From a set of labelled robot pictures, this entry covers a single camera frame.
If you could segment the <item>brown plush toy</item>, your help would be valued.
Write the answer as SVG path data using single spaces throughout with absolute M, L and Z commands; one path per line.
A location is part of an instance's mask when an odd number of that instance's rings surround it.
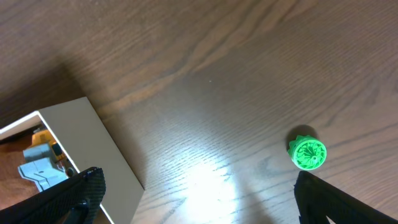
M 23 150 L 31 143 L 32 137 L 24 136 L 1 144 L 1 210 L 39 192 L 36 185 L 32 181 L 23 179 L 17 170 L 25 163 Z

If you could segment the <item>green ridged plastic disc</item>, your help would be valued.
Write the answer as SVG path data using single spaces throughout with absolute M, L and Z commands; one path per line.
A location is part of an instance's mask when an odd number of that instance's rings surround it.
M 312 136 L 298 135 L 289 142 L 287 151 L 292 162 L 302 170 L 315 170 L 323 165 L 327 157 L 325 145 Z

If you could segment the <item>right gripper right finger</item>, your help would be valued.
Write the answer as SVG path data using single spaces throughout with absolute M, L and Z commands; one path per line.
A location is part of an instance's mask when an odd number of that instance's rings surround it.
M 362 203 L 317 176 L 300 171 L 294 195 L 301 224 L 317 223 L 391 223 L 397 220 Z

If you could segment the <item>yellow grey toy truck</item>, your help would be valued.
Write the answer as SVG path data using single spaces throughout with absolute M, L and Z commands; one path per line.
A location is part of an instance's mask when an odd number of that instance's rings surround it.
M 48 129 L 32 135 L 32 144 L 23 151 L 23 156 L 25 163 L 17 170 L 23 179 L 33 182 L 39 192 L 76 174 L 69 158 Z

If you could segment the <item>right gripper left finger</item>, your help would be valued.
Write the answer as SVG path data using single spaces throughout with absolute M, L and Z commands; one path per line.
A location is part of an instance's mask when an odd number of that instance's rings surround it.
M 90 167 L 1 210 L 1 223 L 93 223 L 105 192 L 103 170 Z

